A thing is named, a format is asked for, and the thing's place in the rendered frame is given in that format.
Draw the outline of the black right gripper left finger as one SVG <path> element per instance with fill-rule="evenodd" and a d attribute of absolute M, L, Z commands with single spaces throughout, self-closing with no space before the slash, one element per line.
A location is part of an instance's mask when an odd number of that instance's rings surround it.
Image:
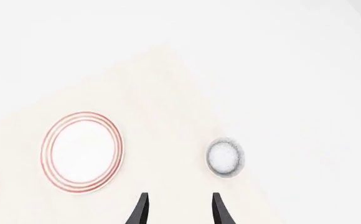
<path fill-rule="evenodd" d="M 134 207 L 133 212 L 127 219 L 125 224 L 147 224 L 149 215 L 149 195 L 144 192 Z"/>

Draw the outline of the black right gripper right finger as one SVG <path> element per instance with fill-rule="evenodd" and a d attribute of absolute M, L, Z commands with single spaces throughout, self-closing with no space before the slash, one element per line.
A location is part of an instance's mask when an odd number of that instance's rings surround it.
<path fill-rule="evenodd" d="M 212 215 L 214 224 L 236 224 L 218 192 L 212 194 Z"/>

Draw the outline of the grey speckled bowl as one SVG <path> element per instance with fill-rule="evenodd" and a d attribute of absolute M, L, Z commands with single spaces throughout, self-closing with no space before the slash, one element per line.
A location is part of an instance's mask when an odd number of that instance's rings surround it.
<path fill-rule="evenodd" d="M 245 167 L 245 151 L 233 138 L 216 138 L 206 148 L 205 163 L 213 175 L 232 179 Z"/>

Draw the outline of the white plate with red rings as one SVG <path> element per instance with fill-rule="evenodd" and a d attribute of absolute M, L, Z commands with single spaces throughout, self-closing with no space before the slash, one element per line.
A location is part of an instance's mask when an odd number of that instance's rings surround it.
<path fill-rule="evenodd" d="M 117 126 L 92 111 L 64 116 L 47 131 L 40 164 L 47 180 L 68 194 L 103 188 L 119 171 L 124 141 Z"/>

